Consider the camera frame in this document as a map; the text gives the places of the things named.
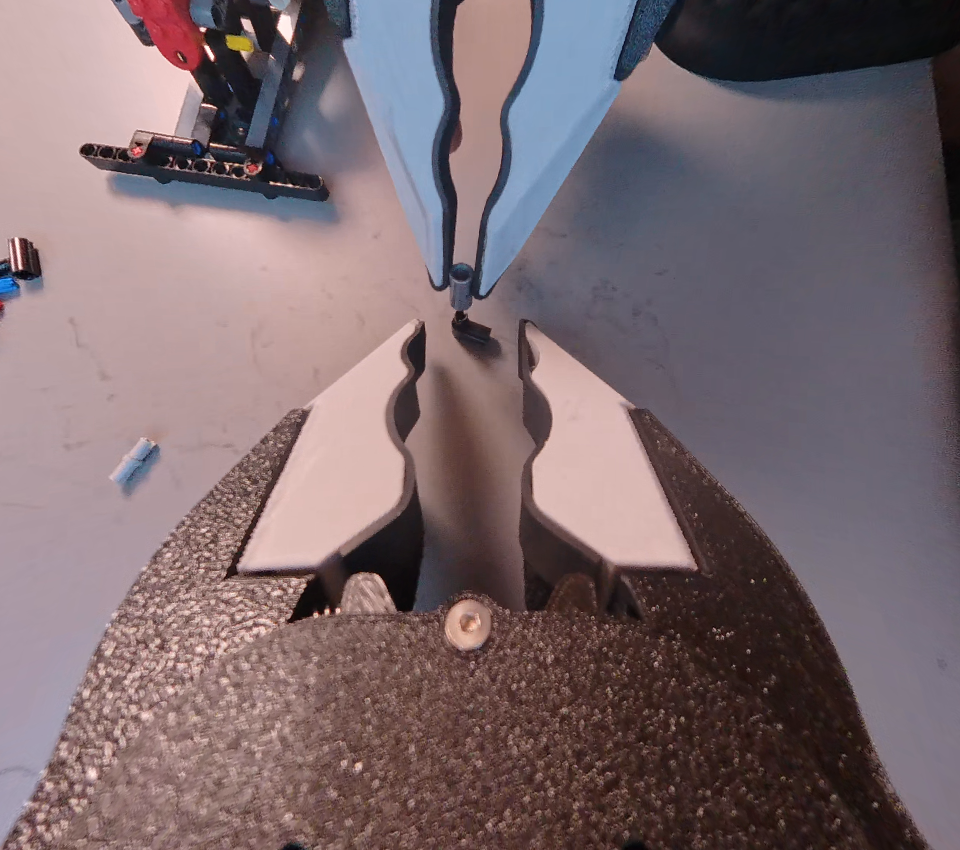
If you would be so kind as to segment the light grey pin piece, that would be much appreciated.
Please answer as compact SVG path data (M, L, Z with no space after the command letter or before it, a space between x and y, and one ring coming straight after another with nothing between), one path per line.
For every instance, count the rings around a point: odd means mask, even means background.
M114 467L108 479L118 486L127 486L152 461L159 449L155 441L141 436Z

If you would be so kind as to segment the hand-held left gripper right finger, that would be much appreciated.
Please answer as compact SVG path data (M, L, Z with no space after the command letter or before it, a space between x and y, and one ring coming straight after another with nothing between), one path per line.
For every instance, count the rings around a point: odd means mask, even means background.
M540 575L696 572L694 552L631 416L635 407L532 321L518 329L521 542Z

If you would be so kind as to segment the white toy brick truck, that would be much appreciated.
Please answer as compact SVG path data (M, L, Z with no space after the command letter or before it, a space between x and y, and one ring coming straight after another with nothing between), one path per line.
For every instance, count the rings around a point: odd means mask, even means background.
M276 148L319 0L111 0L140 42L193 83L176 130L139 129L124 146L86 143L95 167L269 198L329 198L318 174L287 169Z

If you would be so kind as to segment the grey desk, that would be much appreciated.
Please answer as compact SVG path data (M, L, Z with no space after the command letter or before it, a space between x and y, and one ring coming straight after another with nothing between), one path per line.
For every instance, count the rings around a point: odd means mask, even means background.
M108 0L2 0L2 835L103 629L178 520L288 410L413 317L418 606L522 607L517 323L648 408L818 608L930 844L958 848L954 260L930 67L715 83L654 51L453 340L321 20L281 158L328 203L112 176L85 141L169 132L186 75ZM127 486L110 473L159 445Z

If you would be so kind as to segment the scattered loose brick pieces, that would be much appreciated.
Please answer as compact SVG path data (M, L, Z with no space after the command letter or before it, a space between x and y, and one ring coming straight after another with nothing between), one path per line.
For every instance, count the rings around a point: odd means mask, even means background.
M29 295L42 291L42 259L32 241L10 237L1 259L1 318L6 314L7 304L21 294L22 284Z

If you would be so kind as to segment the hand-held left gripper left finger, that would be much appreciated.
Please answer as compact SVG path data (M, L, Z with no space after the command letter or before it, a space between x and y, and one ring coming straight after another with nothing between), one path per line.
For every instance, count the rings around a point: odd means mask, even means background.
M416 478L426 326L406 323L306 406L293 448L238 559L243 576L318 571L402 517Z

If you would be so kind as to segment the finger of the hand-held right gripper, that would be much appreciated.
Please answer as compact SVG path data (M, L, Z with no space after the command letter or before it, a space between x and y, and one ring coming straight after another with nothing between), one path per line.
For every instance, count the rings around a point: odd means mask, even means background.
M503 105L503 154L484 209L474 295L522 249L618 95L637 0L532 0L531 42Z
M451 143L460 116L452 72L462 0L349 0L344 43L370 122L435 289L452 266L457 196Z

